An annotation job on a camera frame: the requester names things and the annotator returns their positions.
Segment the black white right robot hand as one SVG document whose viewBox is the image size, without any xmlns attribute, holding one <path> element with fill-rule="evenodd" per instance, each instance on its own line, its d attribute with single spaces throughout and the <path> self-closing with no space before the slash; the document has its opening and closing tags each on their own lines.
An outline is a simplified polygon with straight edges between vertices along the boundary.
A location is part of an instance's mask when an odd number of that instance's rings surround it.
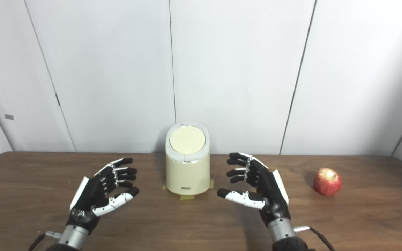
<svg viewBox="0 0 402 251">
<path fill-rule="evenodd" d="M 240 152 L 230 153 L 226 163 L 239 166 L 226 173 L 232 184 L 244 181 L 255 188 L 256 192 L 220 188 L 217 191 L 219 197 L 258 209 L 266 227 L 271 221 L 279 218 L 291 219 L 288 207 L 289 199 L 276 170 L 272 172 L 256 157 Z"/>
</svg>

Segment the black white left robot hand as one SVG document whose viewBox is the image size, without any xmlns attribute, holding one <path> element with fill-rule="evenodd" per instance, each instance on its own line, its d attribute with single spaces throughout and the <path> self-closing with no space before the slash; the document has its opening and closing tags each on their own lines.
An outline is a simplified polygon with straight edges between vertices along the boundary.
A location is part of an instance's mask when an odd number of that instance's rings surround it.
<svg viewBox="0 0 402 251">
<path fill-rule="evenodd" d="M 121 158 L 106 164 L 92 178 L 83 177 L 70 204 L 66 225 L 85 229 L 90 235 L 101 216 L 116 210 L 139 194 L 137 169 L 128 167 L 133 158 Z"/>
</svg>

